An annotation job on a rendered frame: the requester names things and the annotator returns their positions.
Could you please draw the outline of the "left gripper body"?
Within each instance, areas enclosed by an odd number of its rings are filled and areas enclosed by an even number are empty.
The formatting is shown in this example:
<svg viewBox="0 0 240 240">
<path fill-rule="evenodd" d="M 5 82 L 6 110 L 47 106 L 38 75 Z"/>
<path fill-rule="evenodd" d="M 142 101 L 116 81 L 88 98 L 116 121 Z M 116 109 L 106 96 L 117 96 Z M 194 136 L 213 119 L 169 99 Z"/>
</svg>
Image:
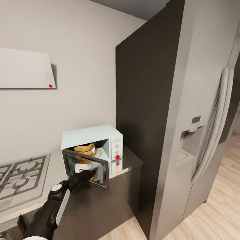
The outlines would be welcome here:
<svg viewBox="0 0 240 240">
<path fill-rule="evenodd" d="M 91 179 L 91 171 L 90 170 L 83 170 L 80 173 L 75 173 L 75 170 L 73 171 L 74 175 L 71 176 L 71 178 L 74 178 L 79 186 L 84 180 L 90 181 Z"/>
</svg>

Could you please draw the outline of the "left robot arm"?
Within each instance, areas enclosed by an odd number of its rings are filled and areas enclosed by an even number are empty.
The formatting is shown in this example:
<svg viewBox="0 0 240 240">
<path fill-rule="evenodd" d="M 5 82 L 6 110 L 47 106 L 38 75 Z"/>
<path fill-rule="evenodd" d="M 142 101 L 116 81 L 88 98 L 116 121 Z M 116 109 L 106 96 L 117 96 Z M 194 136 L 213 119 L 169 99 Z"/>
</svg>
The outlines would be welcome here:
<svg viewBox="0 0 240 240">
<path fill-rule="evenodd" d="M 43 207 L 38 210 L 23 240 L 52 240 L 54 230 L 58 228 L 64 209 L 72 193 L 84 180 L 96 174 L 98 167 L 90 171 L 92 165 L 76 164 L 74 175 L 54 186 Z"/>
</svg>

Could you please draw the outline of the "microwave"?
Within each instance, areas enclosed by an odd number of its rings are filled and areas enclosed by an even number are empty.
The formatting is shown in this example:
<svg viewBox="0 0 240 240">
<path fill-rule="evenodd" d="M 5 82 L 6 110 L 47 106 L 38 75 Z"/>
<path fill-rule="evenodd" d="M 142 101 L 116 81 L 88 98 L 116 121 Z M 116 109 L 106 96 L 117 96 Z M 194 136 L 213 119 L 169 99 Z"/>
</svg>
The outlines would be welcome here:
<svg viewBox="0 0 240 240">
<path fill-rule="evenodd" d="M 95 156 L 74 152 L 73 147 L 95 142 Z M 76 164 L 89 164 L 96 174 L 84 180 L 91 186 L 109 191 L 108 162 L 123 157 L 123 135 L 111 124 L 80 128 L 62 132 L 61 152 L 67 176 L 73 176 Z"/>
</svg>

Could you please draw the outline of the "popcorn bag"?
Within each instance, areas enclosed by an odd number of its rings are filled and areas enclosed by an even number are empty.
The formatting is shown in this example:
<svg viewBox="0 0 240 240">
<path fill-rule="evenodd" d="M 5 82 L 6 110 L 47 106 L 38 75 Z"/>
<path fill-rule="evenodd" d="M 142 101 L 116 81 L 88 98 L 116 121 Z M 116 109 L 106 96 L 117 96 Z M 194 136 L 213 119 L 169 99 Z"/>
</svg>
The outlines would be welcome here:
<svg viewBox="0 0 240 240">
<path fill-rule="evenodd" d="M 95 156 L 96 150 L 95 150 L 95 142 L 74 146 L 73 147 L 74 152 L 79 152 L 85 155 L 89 156 Z"/>
</svg>

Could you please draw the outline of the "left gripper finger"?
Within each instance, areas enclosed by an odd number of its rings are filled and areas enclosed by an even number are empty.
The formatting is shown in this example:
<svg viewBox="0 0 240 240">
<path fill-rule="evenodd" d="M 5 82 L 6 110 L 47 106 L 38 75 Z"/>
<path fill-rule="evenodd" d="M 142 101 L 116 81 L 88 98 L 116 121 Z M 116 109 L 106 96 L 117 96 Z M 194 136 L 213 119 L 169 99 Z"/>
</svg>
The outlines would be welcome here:
<svg viewBox="0 0 240 240">
<path fill-rule="evenodd" d="M 91 177 L 93 177 L 96 174 L 97 170 L 98 170 L 98 167 L 91 171 Z"/>
</svg>

